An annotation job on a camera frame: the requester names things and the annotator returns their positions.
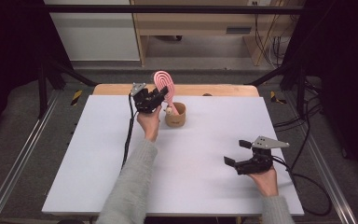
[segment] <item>white table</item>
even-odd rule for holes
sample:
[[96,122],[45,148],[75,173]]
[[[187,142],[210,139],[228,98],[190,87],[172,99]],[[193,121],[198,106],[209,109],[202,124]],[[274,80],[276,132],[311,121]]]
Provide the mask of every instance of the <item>white table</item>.
[[[175,96],[187,107],[186,124],[169,128],[160,114],[148,216],[257,216],[262,212],[253,180],[224,164],[252,158],[240,139],[276,139],[261,97]],[[42,209],[53,215],[98,215],[114,186],[130,119],[128,96],[91,95]],[[135,122],[131,150],[143,131]],[[273,155],[282,158],[279,148]],[[280,194],[292,215],[303,215],[293,183],[275,164]]]

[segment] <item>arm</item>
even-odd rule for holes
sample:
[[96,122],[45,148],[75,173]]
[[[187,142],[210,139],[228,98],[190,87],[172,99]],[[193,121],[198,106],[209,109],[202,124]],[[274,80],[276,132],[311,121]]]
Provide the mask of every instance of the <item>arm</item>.
[[249,175],[263,195],[263,223],[290,224],[295,223],[290,216],[287,202],[279,196],[277,173],[273,166],[263,174]]
[[127,159],[97,224],[144,223],[153,162],[158,153],[154,142],[158,135],[160,109],[161,106],[152,114],[138,115],[137,120],[144,129],[145,139]]

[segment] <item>black pole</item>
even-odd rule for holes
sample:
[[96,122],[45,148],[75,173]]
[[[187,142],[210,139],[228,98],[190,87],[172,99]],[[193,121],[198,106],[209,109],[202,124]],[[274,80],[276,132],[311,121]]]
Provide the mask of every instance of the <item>black pole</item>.
[[54,13],[191,13],[191,14],[268,14],[302,15],[315,13],[317,8],[303,7],[228,7],[228,6],[167,6],[167,5],[23,5],[23,9]]

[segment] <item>gray sleeve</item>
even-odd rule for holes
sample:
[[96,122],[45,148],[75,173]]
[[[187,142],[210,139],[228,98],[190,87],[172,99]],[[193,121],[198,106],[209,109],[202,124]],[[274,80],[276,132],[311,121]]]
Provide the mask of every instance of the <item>gray sleeve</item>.
[[291,224],[295,223],[289,213],[287,202],[283,196],[263,197],[263,223]]
[[147,140],[134,149],[106,199],[97,224],[144,223],[147,193],[157,152],[154,143]]

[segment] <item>wall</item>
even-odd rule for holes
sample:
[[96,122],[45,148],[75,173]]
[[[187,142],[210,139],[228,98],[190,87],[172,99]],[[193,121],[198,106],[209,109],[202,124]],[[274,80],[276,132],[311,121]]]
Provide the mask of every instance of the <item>wall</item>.
[[[48,4],[129,5],[128,0],[45,0]],[[71,61],[139,61],[131,14],[50,13]]]

